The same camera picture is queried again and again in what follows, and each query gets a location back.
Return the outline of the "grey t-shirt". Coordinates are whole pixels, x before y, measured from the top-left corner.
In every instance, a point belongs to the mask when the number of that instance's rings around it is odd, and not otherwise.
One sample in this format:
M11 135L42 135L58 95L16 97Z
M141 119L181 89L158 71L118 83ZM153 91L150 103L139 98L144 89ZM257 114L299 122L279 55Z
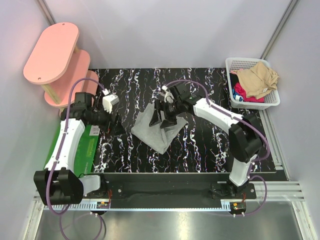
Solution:
M181 129L188 123L183 117L177 117L177 124L174 126L160 128L160 123L149 126L154 113L154 105L149 103L143 112L138 113L131 134L136 136L150 148L163 155L173 139L177 137Z

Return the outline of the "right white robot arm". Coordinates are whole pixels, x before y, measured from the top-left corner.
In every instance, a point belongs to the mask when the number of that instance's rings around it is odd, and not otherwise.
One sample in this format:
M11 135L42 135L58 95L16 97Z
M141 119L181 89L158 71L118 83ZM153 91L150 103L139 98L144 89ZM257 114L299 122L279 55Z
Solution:
M257 129L255 116L233 113L209 100L208 93L191 93L186 80L174 80L162 87L161 95L154 102L149 126L161 129L177 125L177 116L189 113L224 130L229 137L229 150L233 164L220 196L239 198L250 181L250 170L259 151L267 145L266 138Z

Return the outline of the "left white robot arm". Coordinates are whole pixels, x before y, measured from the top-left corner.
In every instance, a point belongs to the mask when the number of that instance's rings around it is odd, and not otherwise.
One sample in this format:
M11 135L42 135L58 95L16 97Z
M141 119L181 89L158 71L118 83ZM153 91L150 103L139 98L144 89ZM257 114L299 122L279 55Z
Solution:
M103 109L95 111L93 95L77 92L74 102L61 113L59 135L53 153L43 170L36 171L33 181L44 205L79 204L83 197L92 193L103 198L108 186L98 175L78 177L74 171L79 142L88 125L113 133L119 122L119 114L112 114L119 97L103 92Z

